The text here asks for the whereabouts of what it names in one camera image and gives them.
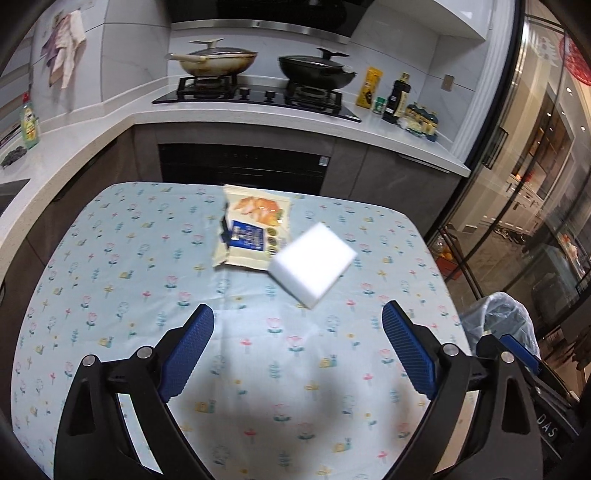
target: yellow package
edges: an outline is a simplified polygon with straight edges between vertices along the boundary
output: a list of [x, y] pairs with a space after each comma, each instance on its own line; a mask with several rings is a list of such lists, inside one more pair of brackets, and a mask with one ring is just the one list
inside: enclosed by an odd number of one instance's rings
[[287, 245], [291, 200], [263, 190], [224, 185], [226, 215], [218, 228], [213, 265], [267, 270]]
[[365, 82], [361, 87], [359, 96], [357, 97], [356, 105], [363, 108], [371, 108], [374, 102], [375, 92], [378, 90], [379, 80], [382, 78], [383, 72], [374, 67], [368, 68], [365, 75]]

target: table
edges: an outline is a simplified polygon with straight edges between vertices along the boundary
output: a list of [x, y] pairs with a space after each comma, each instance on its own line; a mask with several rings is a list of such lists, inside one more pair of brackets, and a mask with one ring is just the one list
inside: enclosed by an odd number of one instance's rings
[[[14, 431], [48, 475], [81, 359], [155, 345], [199, 303], [214, 310], [215, 331], [168, 405], [217, 480], [385, 475], [428, 401], [392, 351], [382, 306], [397, 300], [442, 343], [469, 353], [466, 337], [406, 216], [287, 195], [293, 236], [324, 222], [358, 252], [313, 310], [266, 273], [212, 268], [221, 187], [117, 184], [85, 207], [39, 281], [14, 359]], [[143, 464], [157, 469], [129, 398], [121, 402]]]

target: range hood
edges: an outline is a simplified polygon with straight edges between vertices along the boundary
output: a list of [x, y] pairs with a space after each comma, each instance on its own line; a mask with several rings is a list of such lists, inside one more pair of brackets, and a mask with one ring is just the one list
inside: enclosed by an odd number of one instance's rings
[[347, 43], [374, 0], [166, 0], [173, 30], [283, 30]]

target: trash bag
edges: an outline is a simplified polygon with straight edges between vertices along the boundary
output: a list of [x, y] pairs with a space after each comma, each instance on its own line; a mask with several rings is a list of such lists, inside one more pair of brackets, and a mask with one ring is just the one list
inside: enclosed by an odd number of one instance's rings
[[478, 300], [460, 314], [472, 353], [485, 332], [500, 338], [509, 333], [530, 353], [540, 358], [540, 348], [535, 341], [534, 324], [527, 309], [510, 295], [498, 291]]

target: sink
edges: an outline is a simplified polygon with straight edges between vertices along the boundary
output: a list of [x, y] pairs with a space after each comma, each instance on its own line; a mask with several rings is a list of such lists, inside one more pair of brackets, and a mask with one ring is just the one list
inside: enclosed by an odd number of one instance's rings
[[0, 215], [28, 182], [29, 179], [0, 184]]

